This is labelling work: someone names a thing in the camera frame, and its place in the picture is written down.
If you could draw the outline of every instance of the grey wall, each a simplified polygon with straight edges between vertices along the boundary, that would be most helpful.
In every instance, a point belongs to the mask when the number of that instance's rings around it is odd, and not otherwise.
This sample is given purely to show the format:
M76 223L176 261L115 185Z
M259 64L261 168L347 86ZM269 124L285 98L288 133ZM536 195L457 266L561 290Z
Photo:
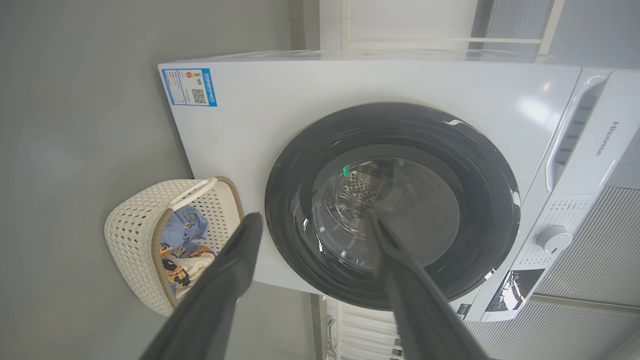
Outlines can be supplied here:
M305 18L305 49L320 49L320 2L303 0Z
M135 358L164 318L122 279L104 220L145 187L191 176L156 65L289 49L288 1L2 7L0 358Z
M227 360L315 360L308 293L254 282L237 303Z
M490 38L542 38L553 0L494 0ZM538 44L487 43L486 49L537 53Z
M608 186L640 189L640 131L631 140L625 154L607 181Z
M640 69L638 19L638 0L566 0L550 62Z

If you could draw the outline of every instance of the door glass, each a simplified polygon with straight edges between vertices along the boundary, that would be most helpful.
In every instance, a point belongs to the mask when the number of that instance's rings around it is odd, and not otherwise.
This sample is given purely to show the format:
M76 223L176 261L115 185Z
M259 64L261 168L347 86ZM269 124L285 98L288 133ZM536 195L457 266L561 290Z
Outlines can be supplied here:
M349 266L370 269L363 221L377 209L426 266L451 246L460 224L456 196L435 172L414 161L375 157L337 168L316 189L312 216L321 246Z

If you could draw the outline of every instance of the blue clothing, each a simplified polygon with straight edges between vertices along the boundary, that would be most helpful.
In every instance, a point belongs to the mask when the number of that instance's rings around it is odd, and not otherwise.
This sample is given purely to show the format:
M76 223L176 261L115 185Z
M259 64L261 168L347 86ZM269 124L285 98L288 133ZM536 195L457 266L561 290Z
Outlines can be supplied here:
M162 243L177 249L184 244L186 247L198 246L197 244L187 245L193 239L204 239L207 237L209 222L200 214L199 210L193 206L186 205L173 213L171 219L162 233Z

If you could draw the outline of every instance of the washing machine door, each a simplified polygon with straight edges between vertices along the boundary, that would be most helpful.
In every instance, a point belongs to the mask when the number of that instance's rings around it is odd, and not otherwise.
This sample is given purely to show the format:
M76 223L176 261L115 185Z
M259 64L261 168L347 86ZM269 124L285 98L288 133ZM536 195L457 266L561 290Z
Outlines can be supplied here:
M304 129L266 189L271 237L288 264L344 302L389 310L362 219L375 208L449 299L503 262L520 221L515 177L464 121L403 103L333 113Z

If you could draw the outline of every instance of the front-load washing machine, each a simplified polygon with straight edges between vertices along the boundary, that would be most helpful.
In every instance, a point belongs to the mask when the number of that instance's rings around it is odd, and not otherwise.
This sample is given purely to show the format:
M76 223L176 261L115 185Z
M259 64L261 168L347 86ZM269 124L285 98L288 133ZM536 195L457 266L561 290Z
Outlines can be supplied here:
M640 74L478 51L318 51L159 66L196 178L266 216L254 279L371 309L385 215L467 320L514 317L639 119Z

